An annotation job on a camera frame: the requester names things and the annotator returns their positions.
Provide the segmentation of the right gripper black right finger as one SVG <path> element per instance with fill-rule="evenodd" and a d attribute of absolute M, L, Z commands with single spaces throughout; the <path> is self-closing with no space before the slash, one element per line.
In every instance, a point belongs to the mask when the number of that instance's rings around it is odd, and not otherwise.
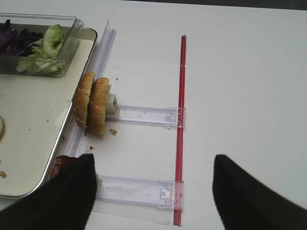
<path fill-rule="evenodd" d="M 307 211 L 271 190 L 226 155 L 216 155 L 213 199 L 226 230 L 305 230 Z"/>

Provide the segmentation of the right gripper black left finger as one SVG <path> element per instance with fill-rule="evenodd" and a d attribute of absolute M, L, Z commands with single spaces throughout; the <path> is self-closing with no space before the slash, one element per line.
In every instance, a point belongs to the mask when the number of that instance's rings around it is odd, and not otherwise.
<path fill-rule="evenodd" d="M 93 154 L 83 154 L 36 191 L 0 212 L 2 230 L 83 230 L 97 191 Z"/>

